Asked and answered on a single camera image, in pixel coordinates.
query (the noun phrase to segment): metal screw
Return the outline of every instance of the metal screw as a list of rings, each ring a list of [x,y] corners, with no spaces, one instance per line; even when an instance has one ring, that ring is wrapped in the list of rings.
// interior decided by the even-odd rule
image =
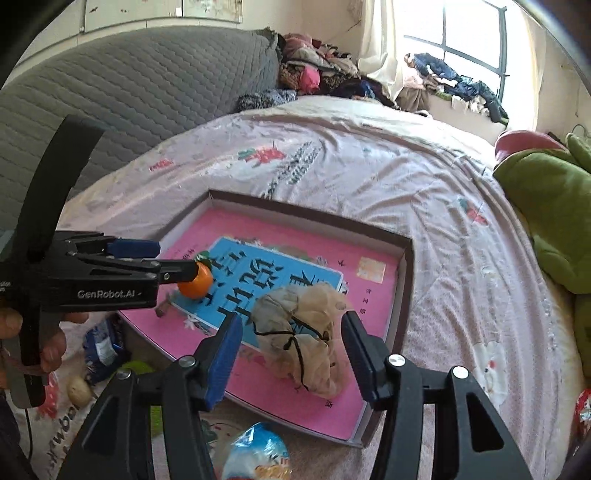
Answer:
[[[195,358],[191,355],[185,355],[178,359],[178,364],[183,368],[192,367],[195,365]]]
[[[462,380],[468,378],[469,372],[465,367],[453,367],[452,370],[453,376],[457,378],[461,378]]]
[[[395,353],[394,355],[390,355],[388,357],[388,362],[390,362],[395,367],[401,367],[406,363],[406,359],[402,355]]]
[[[131,370],[129,368],[121,368],[115,374],[118,380],[127,380],[131,377]]]

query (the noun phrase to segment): red pillow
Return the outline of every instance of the red pillow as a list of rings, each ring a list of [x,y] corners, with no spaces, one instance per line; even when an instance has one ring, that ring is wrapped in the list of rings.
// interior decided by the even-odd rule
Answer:
[[[509,155],[529,150],[530,148],[559,148],[561,150],[567,150],[564,145],[561,145],[546,134],[532,132],[530,130],[509,130],[503,132],[496,140],[496,162],[499,164]]]

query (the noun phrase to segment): human finger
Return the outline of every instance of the human finger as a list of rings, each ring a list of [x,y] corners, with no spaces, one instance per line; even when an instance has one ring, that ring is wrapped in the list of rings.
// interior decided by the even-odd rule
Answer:
[[[65,322],[84,323],[87,320],[88,320],[88,313],[85,313],[85,312],[66,313],[64,315]]]
[[[0,338],[12,338],[21,331],[22,316],[10,308],[0,309]]]
[[[66,335],[60,329],[51,337],[41,350],[41,368],[49,373],[61,365],[61,357],[66,353]]]

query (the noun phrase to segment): pink cloth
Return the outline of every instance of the pink cloth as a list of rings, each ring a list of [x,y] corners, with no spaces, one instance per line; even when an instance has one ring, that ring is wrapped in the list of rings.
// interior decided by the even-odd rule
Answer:
[[[285,36],[283,55],[289,59],[297,50],[303,47],[309,47],[315,50],[314,46],[312,45],[312,37],[300,33],[289,33]]]
[[[306,65],[300,76],[300,93],[312,95],[320,89],[320,72]]]
[[[501,163],[513,153],[529,150],[530,148],[559,148],[566,150],[565,146],[546,134],[530,130],[510,130],[503,132],[496,140],[496,163]]]

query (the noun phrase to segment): gray quilted mattress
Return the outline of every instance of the gray quilted mattress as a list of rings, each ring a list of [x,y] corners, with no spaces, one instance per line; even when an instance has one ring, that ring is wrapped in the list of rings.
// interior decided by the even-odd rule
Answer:
[[[107,129],[75,195],[167,138],[232,113],[240,95],[274,88],[276,45],[268,30],[152,28],[83,44],[17,77],[0,92],[0,232],[16,225],[67,114]]]

